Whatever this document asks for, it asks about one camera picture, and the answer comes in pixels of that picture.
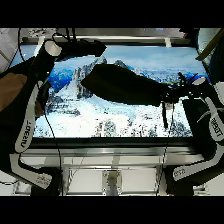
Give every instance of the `sky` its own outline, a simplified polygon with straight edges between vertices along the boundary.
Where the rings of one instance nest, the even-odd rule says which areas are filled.
[[[32,57],[37,45],[21,46],[25,59]],[[114,63],[116,60],[122,60],[125,64],[133,67],[145,69],[166,69],[166,68],[191,68],[195,72],[205,73],[201,62],[195,60],[197,51],[189,47],[157,47],[157,46],[107,46],[103,55],[108,63]],[[82,58],[73,58],[64,62],[56,63],[57,68],[67,68],[74,70],[85,64],[92,63],[96,58],[94,56],[85,56]],[[12,65],[21,62],[17,52]]]

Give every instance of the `television screen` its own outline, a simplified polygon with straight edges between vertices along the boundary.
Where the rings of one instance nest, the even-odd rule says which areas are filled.
[[[33,55],[36,46],[22,46],[25,59]],[[108,45],[99,58],[86,56],[55,63],[49,77],[52,87],[46,106],[46,115],[55,136],[167,137],[169,128],[164,128],[161,106],[106,101],[85,89],[80,82],[96,64],[104,63],[116,64],[158,82],[174,84],[179,80],[178,72],[186,78],[196,73],[206,76],[202,63],[195,60],[197,55],[196,49],[191,47]],[[12,66],[20,61],[17,53]],[[169,124],[171,117],[172,109],[167,111]],[[175,104],[173,118],[170,137],[192,136],[181,99]],[[36,121],[34,137],[52,137],[44,116]]]

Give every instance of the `screen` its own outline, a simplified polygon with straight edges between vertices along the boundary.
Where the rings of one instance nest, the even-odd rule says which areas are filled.
[[[25,59],[33,55],[36,46],[22,46]],[[164,128],[161,106],[106,101],[85,89],[80,82],[96,64],[104,63],[116,64],[139,76],[173,84],[179,80],[178,72],[186,77],[196,73],[206,75],[202,63],[195,60],[197,55],[196,49],[190,47],[108,45],[99,58],[86,56],[55,63],[49,77],[52,87],[46,106],[55,137],[167,137],[169,128]],[[12,66],[19,62],[21,59],[17,53]],[[171,117],[172,109],[167,110],[169,125]],[[192,136],[182,99],[175,104],[173,118],[170,137]],[[52,137],[44,116],[36,121],[34,137]]]

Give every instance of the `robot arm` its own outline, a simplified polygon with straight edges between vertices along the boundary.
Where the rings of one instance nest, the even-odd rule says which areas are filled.
[[[0,170],[42,189],[49,189],[60,179],[60,171],[34,169],[20,161],[29,147],[35,128],[35,105],[47,84],[54,62],[69,57],[100,56],[106,47],[100,42],[79,41],[58,46],[45,40],[36,57],[14,66],[0,77]]]

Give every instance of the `blue sky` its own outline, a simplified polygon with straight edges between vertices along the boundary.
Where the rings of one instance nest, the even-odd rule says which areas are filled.
[[[25,59],[33,56],[37,45],[21,46]],[[133,67],[142,67],[146,69],[166,69],[166,68],[183,68],[193,69],[198,73],[205,73],[201,62],[196,61],[197,51],[188,47],[151,47],[151,46],[107,46],[103,54],[108,63],[114,63],[115,60],[122,60],[125,64]],[[55,67],[75,69],[85,64],[90,64],[95,60],[94,56],[82,58],[73,58],[65,62],[56,63]],[[21,62],[17,52],[12,65]]]

